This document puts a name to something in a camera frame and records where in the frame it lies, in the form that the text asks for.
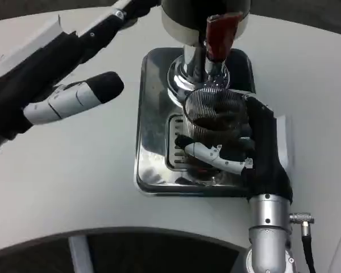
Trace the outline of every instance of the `chrome cylinder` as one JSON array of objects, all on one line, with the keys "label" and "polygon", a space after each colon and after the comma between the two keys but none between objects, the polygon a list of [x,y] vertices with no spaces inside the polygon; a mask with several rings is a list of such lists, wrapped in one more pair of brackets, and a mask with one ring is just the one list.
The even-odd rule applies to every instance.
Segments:
[{"label": "chrome cylinder", "polygon": [[290,233],[290,202],[276,195],[258,195],[249,201],[252,226],[271,226]]},{"label": "chrome cylinder", "polygon": [[291,233],[289,200],[275,195],[258,195],[249,201],[252,227],[249,238],[255,273],[281,273],[286,270],[285,252]]}]

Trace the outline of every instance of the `robotic finger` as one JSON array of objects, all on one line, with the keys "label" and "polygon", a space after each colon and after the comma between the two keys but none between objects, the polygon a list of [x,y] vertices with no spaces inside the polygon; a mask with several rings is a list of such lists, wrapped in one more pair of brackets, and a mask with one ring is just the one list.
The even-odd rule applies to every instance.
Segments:
[{"label": "robotic finger", "polygon": [[45,100],[24,108],[24,116],[33,125],[68,118],[105,104],[121,94],[124,83],[115,72],[107,72],[70,85],[59,85]]}]

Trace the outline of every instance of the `black glove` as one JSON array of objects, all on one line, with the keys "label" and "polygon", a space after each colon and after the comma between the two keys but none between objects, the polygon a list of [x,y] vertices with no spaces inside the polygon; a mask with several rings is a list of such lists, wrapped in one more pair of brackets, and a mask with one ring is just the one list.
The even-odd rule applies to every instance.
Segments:
[{"label": "black glove", "polygon": [[255,142],[253,169],[243,177],[249,188],[248,198],[261,194],[278,195],[292,202],[293,192],[286,171],[278,157],[277,120],[274,112],[254,96],[246,97],[251,138]]}]

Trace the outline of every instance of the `red handle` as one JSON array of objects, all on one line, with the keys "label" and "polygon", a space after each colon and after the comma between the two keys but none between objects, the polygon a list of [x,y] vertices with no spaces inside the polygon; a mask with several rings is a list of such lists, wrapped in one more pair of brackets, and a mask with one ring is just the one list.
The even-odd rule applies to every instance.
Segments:
[{"label": "red handle", "polygon": [[213,15],[207,19],[207,57],[209,60],[225,61],[235,39],[243,14]]}]

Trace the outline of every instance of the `ribbed metal cup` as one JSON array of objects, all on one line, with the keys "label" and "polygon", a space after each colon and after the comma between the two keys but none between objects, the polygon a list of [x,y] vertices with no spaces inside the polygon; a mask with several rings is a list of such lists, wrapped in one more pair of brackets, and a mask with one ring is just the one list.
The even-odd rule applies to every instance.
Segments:
[{"label": "ribbed metal cup", "polygon": [[207,146],[237,141],[247,120],[242,95],[213,85],[190,93],[183,110],[184,134]]}]

